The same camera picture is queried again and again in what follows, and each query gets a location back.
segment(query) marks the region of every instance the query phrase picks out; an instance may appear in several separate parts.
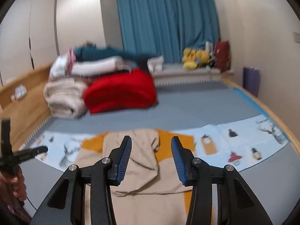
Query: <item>light switch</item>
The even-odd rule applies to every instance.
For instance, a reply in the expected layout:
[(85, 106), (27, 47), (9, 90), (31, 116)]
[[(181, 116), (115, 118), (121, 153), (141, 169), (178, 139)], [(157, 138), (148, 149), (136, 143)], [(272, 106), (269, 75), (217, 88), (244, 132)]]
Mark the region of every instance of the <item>light switch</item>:
[(294, 41), (296, 43), (300, 43), (300, 33), (293, 32), (293, 34), (294, 34)]

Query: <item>metal screw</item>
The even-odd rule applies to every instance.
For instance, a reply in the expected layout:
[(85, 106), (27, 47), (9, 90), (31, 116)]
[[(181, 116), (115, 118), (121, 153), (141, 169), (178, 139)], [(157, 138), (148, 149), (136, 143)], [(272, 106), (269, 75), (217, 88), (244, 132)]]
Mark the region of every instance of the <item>metal screw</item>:
[(102, 163), (107, 164), (110, 162), (110, 159), (108, 157), (105, 157), (102, 159)]
[(231, 165), (227, 165), (227, 166), (226, 166), (226, 169), (227, 169), (227, 171), (233, 171), (233, 170), (234, 170), (234, 167), (231, 166)]
[(201, 163), (201, 159), (196, 157), (196, 158), (193, 159), (193, 163), (200, 164)]
[(77, 168), (77, 166), (76, 165), (71, 165), (71, 166), (69, 166), (69, 170), (70, 171), (74, 171), (74, 170), (76, 170), (76, 168)]

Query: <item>blue curtain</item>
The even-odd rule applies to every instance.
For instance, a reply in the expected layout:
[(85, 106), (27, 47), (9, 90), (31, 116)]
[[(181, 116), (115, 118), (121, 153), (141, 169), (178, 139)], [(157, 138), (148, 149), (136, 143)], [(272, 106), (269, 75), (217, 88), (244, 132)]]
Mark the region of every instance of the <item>blue curtain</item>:
[(118, 0), (124, 50), (181, 62), (186, 47), (219, 39), (214, 0)]

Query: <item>red blanket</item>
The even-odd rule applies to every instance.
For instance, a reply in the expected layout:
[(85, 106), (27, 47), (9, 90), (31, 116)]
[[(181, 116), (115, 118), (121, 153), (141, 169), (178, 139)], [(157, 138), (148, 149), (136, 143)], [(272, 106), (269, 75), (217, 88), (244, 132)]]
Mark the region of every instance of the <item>red blanket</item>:
[(153, 78), (142, 70), (114, 74), (95, 81), (84, 94), (90, 114), (128, 108), (147, 108), (156, 103)]

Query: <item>triangular cutout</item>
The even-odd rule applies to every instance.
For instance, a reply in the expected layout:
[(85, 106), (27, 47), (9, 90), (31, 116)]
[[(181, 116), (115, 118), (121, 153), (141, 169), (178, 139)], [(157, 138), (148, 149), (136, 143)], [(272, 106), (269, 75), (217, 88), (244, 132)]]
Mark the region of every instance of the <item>triangular cutout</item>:
[(234, 188), (235, 188), (235, 194), (236, 194), (236, 200), (238, 203), (238, 208), (244, 209), (247, 207), (254, 206), (254, 203), (248, 194), (248, 192), (245, 190), (245, 188), (242, 186), (240, 181), (238, 179), (233, 180)]
[(68, 187), (69, 179), (66, 178), (52, 195), (47, 205), (60, 210), (64, 209), (66, 205)]

